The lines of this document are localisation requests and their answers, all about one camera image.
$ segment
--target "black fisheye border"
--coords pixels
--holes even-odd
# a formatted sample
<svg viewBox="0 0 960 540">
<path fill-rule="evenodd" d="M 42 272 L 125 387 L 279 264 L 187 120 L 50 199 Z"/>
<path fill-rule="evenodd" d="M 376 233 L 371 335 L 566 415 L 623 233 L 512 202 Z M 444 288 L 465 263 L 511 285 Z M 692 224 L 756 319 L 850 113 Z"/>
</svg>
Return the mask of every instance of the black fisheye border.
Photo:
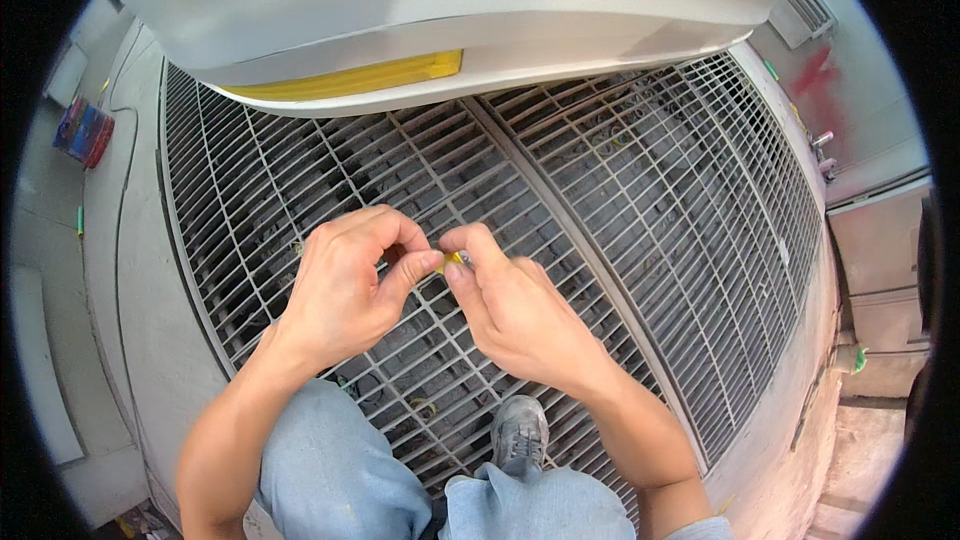
<svg viewBox="0 0 960 540">
<path fill-rule="evenodd" d="M 38 441 L 11 329 L 10 231 L 20 154 L 42 85 L 88 0 L 3 0 L 3 462 L 0 534 L 84 537 Z M 960 530 L 960 0 L 860 0 L 899 67 L 926 140 L 937 212 L 931 335 L 936 350 L 918 426 L 862 538 L 951 537 Z"/>
</svg>

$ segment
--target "shoelace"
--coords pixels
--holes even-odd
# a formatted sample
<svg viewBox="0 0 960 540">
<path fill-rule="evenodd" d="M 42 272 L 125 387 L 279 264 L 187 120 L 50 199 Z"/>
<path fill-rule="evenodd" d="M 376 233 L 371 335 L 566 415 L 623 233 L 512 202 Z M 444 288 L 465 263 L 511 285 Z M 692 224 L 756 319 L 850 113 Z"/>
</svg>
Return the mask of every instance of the shoelace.
<svg viewBox="0 0 960 540">
<path fill-rule="evenodd" d="M 521 428 L 520 433 L 513 437 L 513 442 L 510 445 L 510 458 L 515 459 L 517 457 L 530 457 L 534 461 L 541 460 L 544 457 L 544 442 L 532 430 L 524 433 L 523 428 Z"/>
</svg>

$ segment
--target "fingernail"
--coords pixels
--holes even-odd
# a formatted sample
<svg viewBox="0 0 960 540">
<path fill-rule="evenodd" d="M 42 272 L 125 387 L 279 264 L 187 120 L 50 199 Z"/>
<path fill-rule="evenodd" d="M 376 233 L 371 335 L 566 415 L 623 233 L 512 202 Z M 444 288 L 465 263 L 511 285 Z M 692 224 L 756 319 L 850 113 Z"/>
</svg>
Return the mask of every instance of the fingernail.
<svg viewBox="0 0 960 540">
<path fill-rule="evenodd" d="M 447 281 L 459 280 L 464 275 L 464 271 L 461 269 L 463 267 L 459 262 L 450 261 L 446 264 L 446 267 L 443 268 L 443 277 Z"/>
<path fill-rule="evenodd" d="M 420 258 L 423 268 L 427 271 L 436 270 L 444 264 L 444 253 L 439 250 L 431 250 L 428 254 Z"/>
</svg>

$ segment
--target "small yellow object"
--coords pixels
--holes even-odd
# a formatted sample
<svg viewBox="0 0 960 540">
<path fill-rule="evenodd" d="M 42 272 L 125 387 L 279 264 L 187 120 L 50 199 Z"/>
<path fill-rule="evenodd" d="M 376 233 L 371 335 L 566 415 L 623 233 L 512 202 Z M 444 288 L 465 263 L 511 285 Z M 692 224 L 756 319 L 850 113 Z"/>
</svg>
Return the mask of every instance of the small yellow object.
<svg viewBox="0 0 960 540">
<path fill-rule="evenodd" d="M 460 256 L 459 252 L 450 253 L 448 255 L 443 255 L 443 263 L 441 263 L 439 267 L 434 269 L 434 271 L 436 271 L 440 275 L 444 275 L 444 268 L 447 266 L 448 263 L 459 263 L 460 265 L 467 264 L 464 261 L 463 257 Z"/>
<path fill-rule="evenodd" d="M 790 108 L 793 109 L 793 116 L 797 118 L 797 123 L 803 128 L 803 131 L 806 132 L 807 126 L 804 125 L 804 120 L 800 118 L 800 111 L 797 111 L 797 105 L 791 102 Z"/>
<path fill-rule="evenodd" d="M 416 398 L 410 399 L 410 406 L 411 406 L 411 407 L 416 407 L 417 405 L 421 405 L 421 404 L 423 404 L 423 403 L 426 403 L 426 398 L 420 398 L 419 396 L 417 396 Z M 431 416 L 431 417 L 433 417 L 434 415 L 437 414 L 437 405 L 434 404 L 433 402 L 429 402 L 429 403 L 427 404 L 427 409 L 430 410 L 430 416 Z"/>
<path fill-rule="evenodd" d="M 134 531 L 129 523 L 123 520 L 123 517 L 115 517 L 113 522 L 117 525 L 117 528 L 120 529 L 120 532 L 126 536 L 126 538 L 133 539 L 135 536 L 137 536 L 137 532 Z"/>
<path fill-rule="evenodd" d="M 720 507 L 720 510 L 717 511 L 717 517 L 720 517 L 721 515 L 724 514 L 724 511 L 727 510 L 727 507 L 730 506 L 730 503 L 732 503 L 732 502 L 734 501 L 734 498 L 736 498 L 736 497 L 737 497 L 736 494 L 731 494 L 731 495 L 729 495 L 729 498 L 726 499 L 726 502 L 724 502 L 724 503 L 723 503 L 723 506 Z"/>
<path fill-rule="evenodd" d="M 221 86 L 223 90 L 260 101 L 317 101 L 395 88 L 460 73 L 462 48 L 420 54 L 385 63 L 251 86 Z"/>
</svg>

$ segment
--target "floor grate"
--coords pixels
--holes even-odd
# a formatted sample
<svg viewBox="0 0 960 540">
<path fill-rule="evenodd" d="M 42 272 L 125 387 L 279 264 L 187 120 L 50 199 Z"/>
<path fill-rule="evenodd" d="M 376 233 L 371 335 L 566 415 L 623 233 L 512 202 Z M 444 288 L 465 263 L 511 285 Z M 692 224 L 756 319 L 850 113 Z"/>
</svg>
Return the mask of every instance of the floor grate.
<svg viewBox="0 0 960 540">
<path fill-rule="evenodd" d="M 197 84 L 174 66 L 166 80 L 167 160 L 183 253 L 226 366 L 246 361 L 283 311 L 300 243 L 316 225 L 387 203 L 431 242 L 485 222 L 510 255 L 546 269 L 618 363 L 661 392 L 594 274 L 541 198 L 458 101 L 334 119 L 263 114 Z M 515 379 L 474 347 L 437 275 L 407 300 L 400 323 L 373 349 L 324 377 L 337 382 L 394 454 L 439 496 L 492 454 L 496 407 L 514 393 L 544 404 L 551 465 L 571 465 L 613 487 L 636 516 L 582 406 Z"/>
<path fill-rule="evenodd" d="M 713 464 L 793 333 L 819 233 L 773 114 L 727 53 L 482 102 L 622 281 Z"/>
<path fill-rule="evenodd" d="M 472 98 L 296 119 L 249 109 L 173 65 L 164 88 L 174 244 L 228 373 L 282 313 L 309 232 L 378 203 L 431 242 L 485 222 L 508 254 L 541 263 L 620 366 L 663 400 L 662 385 L 678 390 L 671 406 L 692 423 L 707 466 L 743 427 L 803 307 L 820 219 L 783 132 L 726 53 L 479 97 L 524 163 L 477 119 Z M 551 195 L 528 183 L 531 166 Z M 570 215 L 588 245 L 561 223 Z M 644 334 L 656 354 L 642 354 Z M 669 378 L 655 378 L 644 356 Z M 382 342 L 322 375 L 435 497 L 491 457 L 503 399 L 534 395 L 550 423 L 548 464 L 601 480 L 637 521 L 636 496 L 589 414 L 480 354 L 439 276 L 414 289 Z"/>
</svg>

